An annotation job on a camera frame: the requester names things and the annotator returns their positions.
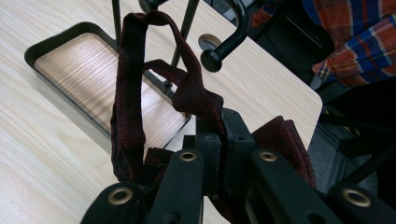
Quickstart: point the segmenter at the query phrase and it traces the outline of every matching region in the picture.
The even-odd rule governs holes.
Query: wooden table
[[[121,15],[140,11],[137,2],[121,1]],[[161,10],[180,26],[186,5],[187,1],[171,1]],[[110,141],[38,78],[23,54],[81,21],[98,24],[115,36],[111,2],[3,0],[0,18],[0,222],[80,222],[99,192],[117,182]],[[224,40],[233,31],[202,2],[188,42],[200,55],[199,36]],[[174,41],[169,35],[170,31],[149,37],[148,60],[170,63]],[[321,109],[319,97],[252,40],[235,50],[220,72],[203,71],[206,87],[223,96],[225,106],[238,111],[252,132],[282,115],[294,120],[308,147]],[[193,122],[184,132],[193,132]],[[170,147],[179,149],[177,141]],[[204,223],[225,222],[207,199],[204,215]]]

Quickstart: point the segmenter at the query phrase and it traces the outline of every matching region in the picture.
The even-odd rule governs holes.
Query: plaid shirt
[[[360,86],[396,76],[395,0],[303,0],[335,52],[313,71],[324,82]]]

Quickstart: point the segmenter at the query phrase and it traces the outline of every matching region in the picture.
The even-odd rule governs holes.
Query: dark red strap
[[[171,27],[187,73],[162,60],[144,63],[149,24]],[[171,18],[155,10],[149,14],[129,14],[123,21],[116,97],[110,121],[111,160],[119,181],[135,181],[142,173],[146,136],[142,125],[141,83],[142,74],[148,69],[178,86],[173,99],[175,110],[205,119],[225,136],[221,120],[223,100],[204,88],[201,65]]]

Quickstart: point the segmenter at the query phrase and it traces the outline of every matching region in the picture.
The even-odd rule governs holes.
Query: metal rivet
[[[122,198],[116,197],[116,195],[120,193],[125,193],[125,195]],[[127,203],[129,200],[131,200],[133,195],[134,194],[132,193],[131,189],[122,187],[113,189],[113,191],[111,191],[111,193],[108,195],[107,200],[113,205],[120,205],[123,203]]]
[[[193,161],[197,158],[197,155],[193,152],[183,152],[179,157],[183,161]]]
[[[355,189],[343,189],[343,196],[347,201],[359,207],[368,207],[371,205],[371,200]]]
[[[260,153],[260,158],[264,161],[276,161],[276,155],[271,152],[262,152]]]

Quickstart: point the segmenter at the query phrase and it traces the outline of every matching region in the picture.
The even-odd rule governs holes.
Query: light wood tabletop
[[[187,0],[174,0],[160,10],[180,27],[186,5]],[[122,17],[141,11],[137,0],[121,0],[120,9]],[[117,182],[112,174],[111,143],[75,106],[37,76],[23,57],[29,47],[82,21],[97,24],[114,38],[111,1],[3,0],[0,18],[0,223],[80,222],[98,194]],[[202,1],[188,43],[199,56],[200,36],[215,35],[223,41],[234,30],[232,24]],[[70,45],[57,50],[76,48],[81,50],[79,54],[68,51],[69,58],[63,58],[62,53],[48,54],[37,60],[35,66],[53,76],[52,82],[59,89],[68,92],[75,104],[108,130],[117,53],[104,48],[100,40],[89,34],[78,38],[94,40],[99,47],[90,45],[84,49],[79,45],[81,42],[76,45],[68,42]],[[147,61],[162,58],[170,63],[174,48],[169,28],[149,28]],[[86,52],[83,50],[97,53],[89,56],[90,59],[105,55],[99,63],[90,61],[103,67],[90,68],[109,74],[106,77],[109,79],[66,78],[68,73],[64,71],[76,70],[79,56],[88,55],[81,53]],[[82,68],[74,74],[78,76]],[[305,147],[309,146],[321,110],[320,98],[251,39],[247,38],[223,61],[219,72],[203,69],[203,77],[205,86],[224,98],[225,107],[239,112],[250,131],[282,115],[284,119],[294,120]],[[169,101],[164,101],[149,82],[143,85],[148,147],[161,147],[184,118],[172,111]],[[180,149],[180,136],[193,133],[193,127],[192,120],[168,148]],[[205,198],[204,223],[222,222],[226,223]]]

